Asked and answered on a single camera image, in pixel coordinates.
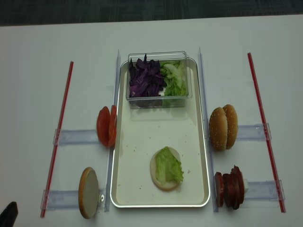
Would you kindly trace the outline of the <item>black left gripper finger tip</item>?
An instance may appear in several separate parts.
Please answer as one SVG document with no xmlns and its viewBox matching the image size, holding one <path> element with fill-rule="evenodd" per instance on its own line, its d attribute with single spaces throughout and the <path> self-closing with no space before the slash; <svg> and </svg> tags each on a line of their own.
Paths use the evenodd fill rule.
<svg viewBox="0 0 303 227">
<path fill-rule="evenodd" d="M 12 201 L 0 214 L 0 227 L 13 227 L 18 216 L 18 206 Z"/>
</svg>

